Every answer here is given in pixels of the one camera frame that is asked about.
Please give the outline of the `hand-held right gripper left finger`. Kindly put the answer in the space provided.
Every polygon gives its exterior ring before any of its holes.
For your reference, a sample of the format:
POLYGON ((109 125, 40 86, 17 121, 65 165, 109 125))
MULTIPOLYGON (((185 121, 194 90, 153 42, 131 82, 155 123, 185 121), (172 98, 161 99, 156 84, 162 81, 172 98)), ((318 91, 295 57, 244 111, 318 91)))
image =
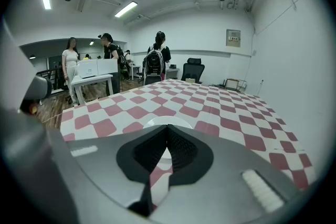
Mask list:
POLYGON ((151 176, 167 145, 166 125, 71 141, 66 182, 79 218, 160 218, 151 176))

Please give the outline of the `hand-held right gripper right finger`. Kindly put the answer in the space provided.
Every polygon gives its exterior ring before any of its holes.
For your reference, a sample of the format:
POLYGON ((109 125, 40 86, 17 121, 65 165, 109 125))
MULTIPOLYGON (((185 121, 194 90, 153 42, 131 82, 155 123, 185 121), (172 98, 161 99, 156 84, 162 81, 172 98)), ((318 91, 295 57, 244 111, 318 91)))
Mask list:
POLYGON ((173 162, 158 223, 282 223, 300 191, 283 172, 245 146, 169 125, 173 162))

